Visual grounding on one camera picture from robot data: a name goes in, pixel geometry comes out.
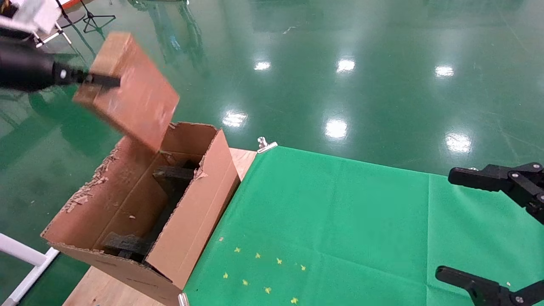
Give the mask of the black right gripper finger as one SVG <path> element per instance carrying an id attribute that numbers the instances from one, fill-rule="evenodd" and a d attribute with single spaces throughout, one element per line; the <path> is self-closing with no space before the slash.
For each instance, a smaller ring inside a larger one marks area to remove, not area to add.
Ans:
<path id="1" fill-rule="evenodd" d="M 488 164 L 484 168 L 452 168 L 451 184 L 489 192 L 503 192 L 519 207 L 544 223 L 544 170 L 540 163 L 517 167 Z"/>
<path id="2" fill-rule="evenodd" d="M 435 271 L 437 280 L 464 289 L 475 306 L 534 306 L 544 300 L 544 281 L 540 280 L 518 291 L 498 282 L 448 266 Z"/>

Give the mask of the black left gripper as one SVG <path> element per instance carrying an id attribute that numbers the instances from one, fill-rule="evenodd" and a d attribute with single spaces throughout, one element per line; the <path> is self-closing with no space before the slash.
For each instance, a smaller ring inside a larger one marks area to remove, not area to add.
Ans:
<path id="1" fill-rule="evenodd" d="M 15 40 L 0 43 L 0 87 L 33 92 L 53 85 L 100 85 L 107 88 L 121 86 L 121 78 L 95 74 L 64 63 L 34 46 Z"/>

